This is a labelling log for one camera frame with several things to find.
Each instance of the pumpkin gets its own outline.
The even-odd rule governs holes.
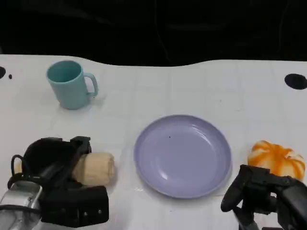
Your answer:
[[[253,146],[248,165],[270,169],[277,176],[291,176],[298,180],[303,180],[305,173],[305,162],[301,155],[265,140]]]

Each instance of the white table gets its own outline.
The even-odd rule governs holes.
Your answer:
[[[77,111],[59,107],[45,73],[64,59],[79,62],[96,76],[100,93],[90,106]],[[118,67],[78,57],[0,55],[0,66],[7,70],[0,80],[0,195],[6,191],[12,155],[23,155],[37,139],[89,136],[93,151],[115,156],[118,179],[108,188],[110,221],[86,230],[237,229],[233,214],[220,210],[226,187],[201,199],[174,200],[137,176],[135,139],[165,115],[195,115],[225,134],[234,161],[230,181],[261,139],[291,147],[307,159],[307,90],[284,83],[288,73],[307,76],[304,62],[217,60],[156,68]],[[259,226],[278,226],[276,215],[256,220]]]

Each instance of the black hole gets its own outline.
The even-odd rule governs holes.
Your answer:
[[[303,90],[307,88],[307,79],[300,74],[290,73],[284,78],[284,81],[292,89]]]
[[[5,68],[0,66],[0,79],[3,78],[3,76],[5,75]]]

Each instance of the plate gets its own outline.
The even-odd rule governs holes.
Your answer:
[[[189,115],[151,123],[138,137],[134,161],[140,177],[174,198],[207,195],[228,180],[231,150],[212,124]]]

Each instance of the mug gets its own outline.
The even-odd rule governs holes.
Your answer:
[[[94,92],[88,92],[85,77],[92,80]],[[81,65],[75,61],[60,61],[49,67],[47,79],[59,104],[66,109],[79,109],[98,94],[96,78],[91,73],[84,73]]]

